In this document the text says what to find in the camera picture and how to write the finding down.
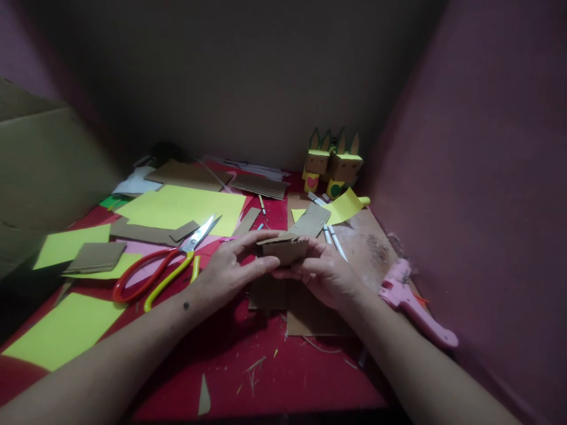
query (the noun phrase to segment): beige wall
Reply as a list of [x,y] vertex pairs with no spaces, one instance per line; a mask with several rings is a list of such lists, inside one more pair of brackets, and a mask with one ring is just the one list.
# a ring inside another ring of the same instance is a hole
[[315,126],[364,144],[405,80],[431,1],[24,2],[134,155],[299,169]]

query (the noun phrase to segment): cardboard ear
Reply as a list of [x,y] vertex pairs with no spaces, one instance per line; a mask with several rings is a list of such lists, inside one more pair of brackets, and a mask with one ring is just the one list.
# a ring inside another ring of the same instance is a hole
[[319,146],[319,127],[315,128],[315,131],[311,135],[311,139],[309,139],[310,149],[317,149],[318,146]]
[[350,153],[352,155],[359,154],[359,133],[356,132],[353,137],[353,142],[350,144]]
[[331,147],[331,131],[327,130],[327,133],[323,137],[321,143],[319,143],[319,150],[320,151],[328,151]]
[[344,153],[344,149],[346,146],[347,146],[347,132],[343,127],[341,128],[341,133],[338,136],[337,155],[341,155],[342,153]]

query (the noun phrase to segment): pink glue gun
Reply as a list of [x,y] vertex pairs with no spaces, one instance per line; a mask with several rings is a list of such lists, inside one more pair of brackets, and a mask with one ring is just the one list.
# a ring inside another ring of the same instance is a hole
[[445,348],[456,348],[459,345],[457,336],[437,323],[419,304],[410,289],[408,278],[411,271],[407,260],[394,263],[382,282],[378,296],[393,309],[400,306],[404,308],[434,343]]

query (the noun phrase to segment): red scissors handle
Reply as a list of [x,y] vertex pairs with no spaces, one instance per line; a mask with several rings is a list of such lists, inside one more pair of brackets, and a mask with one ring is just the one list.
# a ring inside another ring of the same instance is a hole
[[[146,281],[146,283],[144,283],[135,293],[131,294],[130,296],[128,297],[122,296],[122,291],[126,285],[126,282],[128,282],[128,279],[130,279],[130,276],[132,276],[136,271],[138,271],[138,269],[141,268],[145,263],[167,253],[169,254],[165,257],[164,261],[162,261],[158,269],[152,274],[152,276]],[[157,278],[161,275],[161,273],[163,273],[165,268],[169,265],[173,257],[175,257],[179,253],[180,253],[179,248],[170,248],[163,251],[157,251],[151,253],[136,261],[133,265],[130,266],[130,268],[126,272],[124,272],[124,274],[120,277],[120,279],[118,279],[118,282],[116,282],[114,286],[114,291],[112,292],[112,300],[114,302],[124,303],[139,297],[141,294],[146,292],[150,286],[154,284]]]

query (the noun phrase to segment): red table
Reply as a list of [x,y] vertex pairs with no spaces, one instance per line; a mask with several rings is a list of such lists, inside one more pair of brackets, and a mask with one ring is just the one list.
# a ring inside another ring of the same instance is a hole
[[[302,190],[300,175],[294,175],[291,180],[291,190]],[[270,227],[286,230],[286,200],[265,200],[265,204]],[[254,198],[247,208],[251,207],[259,208],[258,198]],[[97,225],[112,215],[105,208],[96,207],[72,228]],[[205,252],[201,252],[205,261],[216,246],[205,247]],[[166,273],[175,267],[171,266]],[[181,291],[187,285],[184,279],[190,276],[189,268],[167,288],[158,302]],[[114,283],[114,280],[82,279],[76,282],[73,292],[109,300]],[[0,351],[50,311],[56,298],[57,293],[20,327]],[[103,338],[141,314],[141,307],[136,313],[135,305],[130,305]],[[246,294],[242,292],[195,328],[173,350],[136,396],[132,404],[132,418],[196,419],[203,373],[211,396],[211,410],[203,419],[378,408],[395,403],[389,386],[373,362],[367,362],[364,371],[345,362],[348,360],[356,364],[361,350],[358,339],[312,339],[325,349],[343,350],[338,354],[327,354],[300,337],[286,338],[285,331],[286,326],[279,313],[273,312],[266,317],[264,312],[249,312]],[[245,371],[263,356],[266,359],[261,370],[255,372],[255,379],[259,382],[252,394]],[[0,356],[0,405],[47,373],[35,365]]]

